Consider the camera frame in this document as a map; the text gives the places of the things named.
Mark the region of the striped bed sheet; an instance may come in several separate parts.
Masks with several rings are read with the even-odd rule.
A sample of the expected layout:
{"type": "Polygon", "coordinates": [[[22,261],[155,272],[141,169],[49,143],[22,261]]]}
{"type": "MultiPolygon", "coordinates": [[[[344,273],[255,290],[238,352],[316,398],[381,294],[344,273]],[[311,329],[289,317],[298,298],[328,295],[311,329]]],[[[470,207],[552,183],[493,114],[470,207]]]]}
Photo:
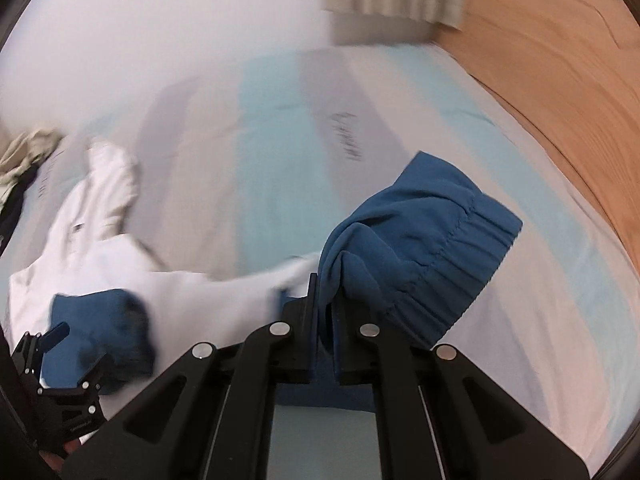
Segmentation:
{"type": "Polygon", "coordinates": [[[347,47],[206,67],[67,130],[1,259],[36,260],[90,143],[134,158],[125,230],[215,280],[318,252],[415,154],[450,162],[522,220],[446,339],[599,470],[639,411],[639,278],[544,148],[442,49],[347,47]]]}

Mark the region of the white and blue hoodie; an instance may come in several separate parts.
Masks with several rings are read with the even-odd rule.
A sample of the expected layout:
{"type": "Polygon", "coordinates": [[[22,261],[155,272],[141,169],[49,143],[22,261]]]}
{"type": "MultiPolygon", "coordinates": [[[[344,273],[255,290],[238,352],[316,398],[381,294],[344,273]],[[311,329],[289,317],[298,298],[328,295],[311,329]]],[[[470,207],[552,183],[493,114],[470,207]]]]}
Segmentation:
{"type": "Polygon", "coordinates": [[[215,280],[168,270],[122,230],[138,194],[136,163],[126,150],[94,140],[86,163],[41,255],[10,276],[9,332],[18,339],[70,326],[44,359],[50,387],[75,385],[101,356],[111,356],[114,372],[101,389],[108,414],[192,344],[235,344],[274,321],[282,296],[300,295],[312,276],[320,280],[322,304],[346,288],[432,346],[494,277],[523,226],[456,167],[421,153],[340,224],[322,252],[215,280]]]}

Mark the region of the pile of clothes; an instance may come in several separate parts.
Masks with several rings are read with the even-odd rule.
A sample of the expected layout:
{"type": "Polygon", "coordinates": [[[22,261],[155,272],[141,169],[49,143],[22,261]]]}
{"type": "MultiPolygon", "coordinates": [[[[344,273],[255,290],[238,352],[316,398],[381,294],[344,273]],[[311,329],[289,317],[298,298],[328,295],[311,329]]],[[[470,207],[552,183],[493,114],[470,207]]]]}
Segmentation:
{"type": "Polygon", "coordinates": [[[1,155],[1,252],[9,245],[20,220],[26,191],[62,139],[62,133],[56,130],[23,132],[1,155]]]}

